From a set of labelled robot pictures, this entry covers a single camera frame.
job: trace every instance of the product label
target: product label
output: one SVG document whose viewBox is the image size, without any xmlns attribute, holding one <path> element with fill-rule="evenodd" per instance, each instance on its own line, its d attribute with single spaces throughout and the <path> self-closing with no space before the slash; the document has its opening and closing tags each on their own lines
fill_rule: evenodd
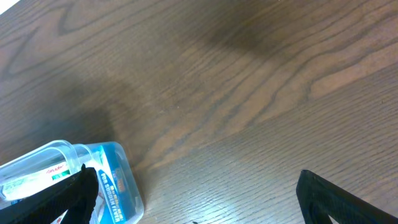
<svg viewBox="0 0 398 224">
<path fill-rule="evenodd" d="M 29 197 L 70 176 L 66 162 L 44 170 L 0 183 L 3 200 L 13 201 Z"/>
<path fill-rule="evenodd" d="M 124 222 L 124 215 L 120 204 L 119 194 L 111 179 L 102 171 L 98 171 L 101 177 L 105 195 L 109 202 L 109 211 L 115 223 Z"/>
</svg>

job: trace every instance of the black plastic object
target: black plastic object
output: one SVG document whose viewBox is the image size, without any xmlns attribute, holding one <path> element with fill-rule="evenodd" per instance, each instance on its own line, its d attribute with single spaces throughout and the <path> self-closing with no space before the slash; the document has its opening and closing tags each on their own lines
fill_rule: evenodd
<svg viewBox="0 0 398 224">
<path fill-rule="evenodd" d="M 94 168 L 81 171 L 0 210 L 0 223 L 51 223 L 66 210 L 61 224 L 89 223 L 98 195 Z"/>
<path fill-rule="evenodd" d="M 398 219 L 355 197 L 309 170 L 301 171 L 296 188 L 306 224 L 398 223 Z"/>
</svg>

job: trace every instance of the packaging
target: packaging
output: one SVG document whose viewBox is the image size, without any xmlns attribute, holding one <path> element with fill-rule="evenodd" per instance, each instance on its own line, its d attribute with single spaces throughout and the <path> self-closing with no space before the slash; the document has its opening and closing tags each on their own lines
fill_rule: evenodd
<svg viewBox="0 0 398 224">
<path fill-rule="evenodd" d="M 123 148 L 116 142 L 50 142 L 0 167 L 0 210 L 80 171 L 97 171 L 99 192 L 90 223 L 137 223 L 144 206 Z M 60 223 L 64 214 L 53 223 Z"/>
</svg>

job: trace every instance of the clear plastic container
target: clear plastic container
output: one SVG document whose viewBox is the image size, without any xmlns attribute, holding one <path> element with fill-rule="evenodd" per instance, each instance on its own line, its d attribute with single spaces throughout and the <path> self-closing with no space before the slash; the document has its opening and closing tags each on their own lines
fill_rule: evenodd
<svg viewBox="0 0 398 224">
<path fill-rule="evenodd" d="M 116 142 L 50 142 L 0 166 L 0 209 L 94 167 L 99 194 L 90 223 L 137 223 L 144 206 L 122 146 Z"/>
</svg>

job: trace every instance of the table surface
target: table surface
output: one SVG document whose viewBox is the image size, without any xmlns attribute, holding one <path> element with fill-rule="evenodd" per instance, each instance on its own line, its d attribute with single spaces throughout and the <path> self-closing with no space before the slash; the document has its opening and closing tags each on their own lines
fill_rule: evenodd
<svg viewBox="0 0 398 224">
<path fill-rule="evenodd" d="M 302 223 L 302 169 L 398 216 L 398 2 L 22 0 L 0 162 L 120 142 L 140 223 Z"/>
</svg>

